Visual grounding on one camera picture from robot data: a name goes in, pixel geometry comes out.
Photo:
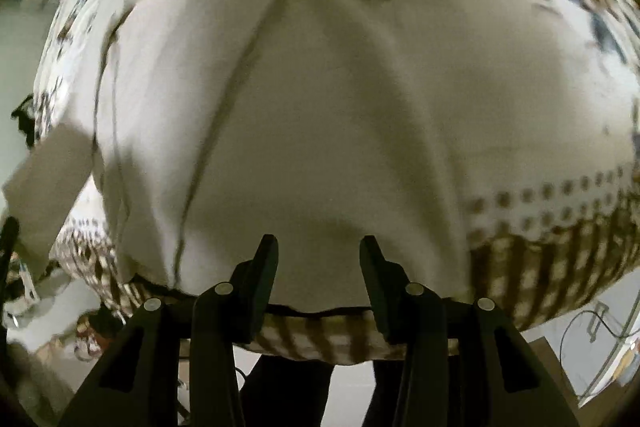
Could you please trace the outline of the grey long sleeve shirt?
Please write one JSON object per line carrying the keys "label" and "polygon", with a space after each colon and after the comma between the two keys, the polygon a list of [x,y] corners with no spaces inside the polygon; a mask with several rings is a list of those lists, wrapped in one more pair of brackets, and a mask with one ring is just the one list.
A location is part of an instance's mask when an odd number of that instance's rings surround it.
{"label": "grey long sleeve shirt", "polygon": [[368,302],[366,235],[468,298],[470,262],[425,87],[424,0],[99,0],[60,122],[3,192],[34,273],[88,181],[119,277],[198,295],[266,234],[271,299]]}

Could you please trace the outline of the black clothes pile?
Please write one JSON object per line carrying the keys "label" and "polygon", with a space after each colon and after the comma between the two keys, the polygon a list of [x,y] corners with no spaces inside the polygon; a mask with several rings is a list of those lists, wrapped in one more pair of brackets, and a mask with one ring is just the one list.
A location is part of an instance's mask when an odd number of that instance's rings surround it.
{"label": "black clothes pile", "polygon": [[11,118],[17,122],[18,131],[24,134],[26,146],[32,148],[35,144],[35,114],[34,96],[27,95],[16,109],[12,110]]}

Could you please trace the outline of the floral bed quilt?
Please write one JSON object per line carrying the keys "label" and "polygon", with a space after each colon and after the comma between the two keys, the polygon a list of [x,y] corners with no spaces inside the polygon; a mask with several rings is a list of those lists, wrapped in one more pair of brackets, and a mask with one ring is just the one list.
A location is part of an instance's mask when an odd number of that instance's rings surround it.
{"label": "floral bed quilt", "polygon": [[[488,297],[519,329],[585,305],[639,262],[637,0],[424,0],[425,87],[459,196],[471,301]],[[64,0],[36,85],[60,122],[99,0]],[[103,197],[88,181],[50,254],[140,305],[119,277]],[[270,298],[250,351],[330,364],[397,359],[368,302],[303,312]]]}

